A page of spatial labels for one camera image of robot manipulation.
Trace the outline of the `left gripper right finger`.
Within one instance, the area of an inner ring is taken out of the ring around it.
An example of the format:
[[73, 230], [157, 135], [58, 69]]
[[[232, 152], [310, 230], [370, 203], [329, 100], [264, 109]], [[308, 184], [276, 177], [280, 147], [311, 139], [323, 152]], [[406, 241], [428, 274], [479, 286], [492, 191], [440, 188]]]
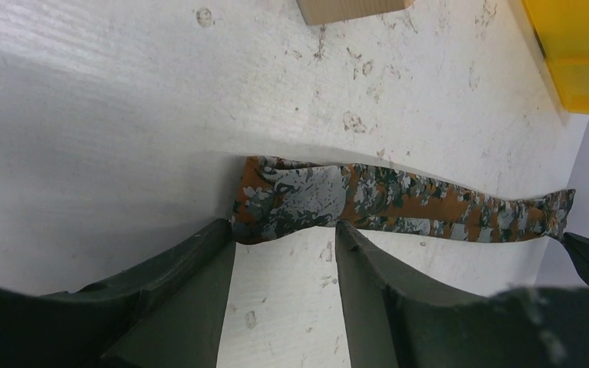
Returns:
[[336, 262], [353, 367], [589, 367], [589, 287], [459, 290], [347, 222]]

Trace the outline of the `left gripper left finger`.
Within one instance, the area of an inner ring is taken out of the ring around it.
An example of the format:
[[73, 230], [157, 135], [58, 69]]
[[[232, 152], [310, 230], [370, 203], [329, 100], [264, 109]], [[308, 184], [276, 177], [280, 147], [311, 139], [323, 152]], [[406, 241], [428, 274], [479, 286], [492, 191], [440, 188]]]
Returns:
[[0, 287], [0, 367], [214, 367], [234, 260], [217, 219], [74, 293]]

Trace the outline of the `orange grey floral tie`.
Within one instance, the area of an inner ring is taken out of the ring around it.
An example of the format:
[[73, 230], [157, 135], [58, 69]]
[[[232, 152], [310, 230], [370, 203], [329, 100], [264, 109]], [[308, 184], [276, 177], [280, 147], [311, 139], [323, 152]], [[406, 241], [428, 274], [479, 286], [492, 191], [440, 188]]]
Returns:
[[562, 189], [507, 200], [392, 168], [251, 156], [231, 224], [235, 240], [245, 245], [339, 222], [362, 230], [465, 242], [560, 239], [574, 196], [574, 190]]

